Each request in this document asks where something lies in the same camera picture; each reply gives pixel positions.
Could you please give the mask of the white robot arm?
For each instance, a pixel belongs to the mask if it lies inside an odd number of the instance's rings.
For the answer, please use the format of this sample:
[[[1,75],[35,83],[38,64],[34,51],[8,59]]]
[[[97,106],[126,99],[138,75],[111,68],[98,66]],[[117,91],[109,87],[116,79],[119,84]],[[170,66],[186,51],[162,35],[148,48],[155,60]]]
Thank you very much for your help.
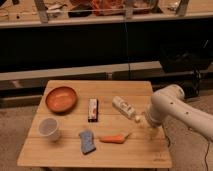
[[[172,116],[213,142],[213,115],[184,103],[184,97],[183,89],[177,84],[155,91],[145,112],[147,122],[159,127],[167,116]]]

